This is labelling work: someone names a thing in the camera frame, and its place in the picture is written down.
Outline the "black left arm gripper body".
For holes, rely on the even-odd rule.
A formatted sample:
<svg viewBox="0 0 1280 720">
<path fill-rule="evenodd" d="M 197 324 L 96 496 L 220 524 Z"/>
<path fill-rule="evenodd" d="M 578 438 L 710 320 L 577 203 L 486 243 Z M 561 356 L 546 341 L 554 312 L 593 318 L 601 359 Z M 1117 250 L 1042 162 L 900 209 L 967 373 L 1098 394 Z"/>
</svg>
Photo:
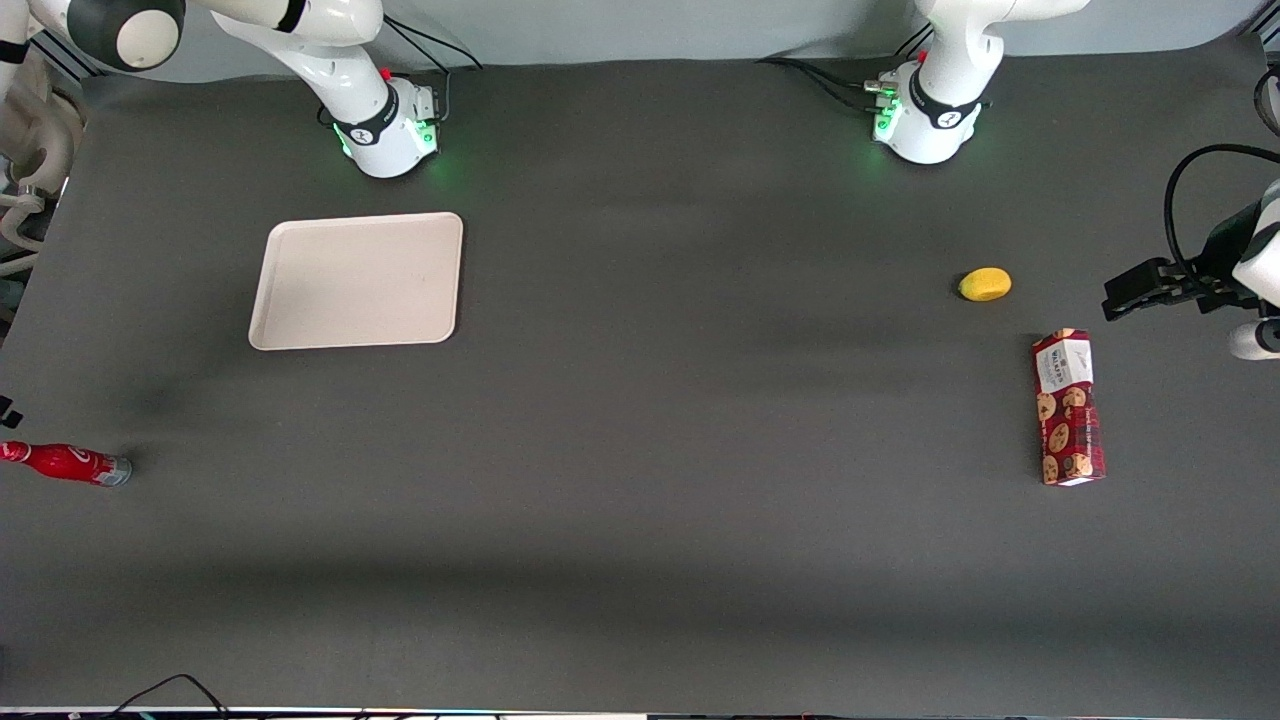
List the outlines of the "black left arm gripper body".
<svg viewBox="0 0 1280 720">
<path fill-rule="evenodd" d="M 1254 201 L 1217 224 L 1206 240 L 1201 254 L 1192 259 L 1192 266 L 1210 293 L 1196 300 L 1199 313 L 1215 313 L 1222 307 L 1239 307 L 1262 313 L 1260 296 L 1238 281 L 1235 266 L 1260 252 L 1261 241 L 1254 236 L 1262 214 L 1262 201 Z"/>
</svg>

